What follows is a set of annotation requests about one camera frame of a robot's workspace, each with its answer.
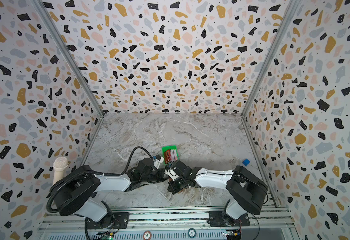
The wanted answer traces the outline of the stack of credit cards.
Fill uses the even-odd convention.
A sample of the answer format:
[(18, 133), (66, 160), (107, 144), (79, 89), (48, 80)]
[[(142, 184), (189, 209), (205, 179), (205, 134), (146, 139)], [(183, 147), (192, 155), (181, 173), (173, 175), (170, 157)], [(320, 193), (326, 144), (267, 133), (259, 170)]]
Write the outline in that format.
[(178, 160), (178, 153), (175, 149), (168, 149), (164, 152), (165, 164), (171, 164)]

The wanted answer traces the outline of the green plastic card tray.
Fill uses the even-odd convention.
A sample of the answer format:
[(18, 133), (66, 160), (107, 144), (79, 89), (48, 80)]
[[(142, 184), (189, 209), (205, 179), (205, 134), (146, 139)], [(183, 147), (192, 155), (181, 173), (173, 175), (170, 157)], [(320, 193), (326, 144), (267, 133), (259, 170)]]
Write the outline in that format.
[(179, 159), (177, 146), (167, 146), (162, 148), (162, 156), (164, 157), (164, 164), (171, 164)]

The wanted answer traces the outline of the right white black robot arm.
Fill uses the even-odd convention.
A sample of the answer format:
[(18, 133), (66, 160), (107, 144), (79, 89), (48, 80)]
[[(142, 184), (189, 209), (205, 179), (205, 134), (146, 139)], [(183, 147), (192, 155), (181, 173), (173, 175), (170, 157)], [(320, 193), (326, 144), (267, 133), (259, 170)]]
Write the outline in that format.
[(216, 188), (232, 196), (219, 211), (210, 211), (211, 227), (238, 227), (248, 214), (258, 216), (268, 201), (267, 185), (243, 166), (233, 170), (213, 171), (201, 167), (191, 168), (178, 160), (165, 167), (170, 177), (168, 191), (177, 194), (187, 188)]

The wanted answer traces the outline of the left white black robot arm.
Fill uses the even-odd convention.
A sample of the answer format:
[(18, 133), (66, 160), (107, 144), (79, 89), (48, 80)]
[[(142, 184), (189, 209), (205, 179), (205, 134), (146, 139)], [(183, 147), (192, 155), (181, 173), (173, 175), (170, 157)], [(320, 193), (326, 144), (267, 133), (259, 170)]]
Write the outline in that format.
[(94, 199), (94, 193), (130, 192), (168, 179), (165, 169), (157, 168), (151, 158), (139, 161), (137, 167), (121, 174), (97, 172), (84, 165), (52, 186), (46, 210), (61, 216), (77, 215), (99, 222), (110, 217), (112, 213), (107, 204)]

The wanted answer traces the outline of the small blue cube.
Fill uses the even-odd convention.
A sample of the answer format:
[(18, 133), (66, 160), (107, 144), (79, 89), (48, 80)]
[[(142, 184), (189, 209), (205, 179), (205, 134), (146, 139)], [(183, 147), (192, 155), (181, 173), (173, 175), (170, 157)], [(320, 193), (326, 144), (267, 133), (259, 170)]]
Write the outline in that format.
[(250, 164), (250, 161), (248, 159), (243, 160), (243, 165), (247, 166)]

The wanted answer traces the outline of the beige foam microphone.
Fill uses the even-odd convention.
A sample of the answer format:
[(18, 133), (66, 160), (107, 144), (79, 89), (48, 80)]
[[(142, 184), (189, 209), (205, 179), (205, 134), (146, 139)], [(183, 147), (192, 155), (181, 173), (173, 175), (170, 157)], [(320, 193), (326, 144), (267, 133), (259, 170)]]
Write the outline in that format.
[(64, 178), (64, 172), (68, 167), (68, 159), (66, 157), (58, 157), (53, 163), (53, 184)]

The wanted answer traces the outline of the aluminium mounting rail frame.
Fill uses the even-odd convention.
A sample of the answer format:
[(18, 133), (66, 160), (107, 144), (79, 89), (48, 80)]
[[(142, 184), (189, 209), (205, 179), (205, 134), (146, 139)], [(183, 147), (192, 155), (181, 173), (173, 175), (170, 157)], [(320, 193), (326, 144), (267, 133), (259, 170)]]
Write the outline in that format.
[(116, 208), (127, 214), (110, 229), (84, 230), (84, 218), (48, 214), (37, 231), (37, 240), (298, 240), (287, 209), (267, 206), (259, 216), (245, 214), (235, 227), (209, 223), (219, 207)]

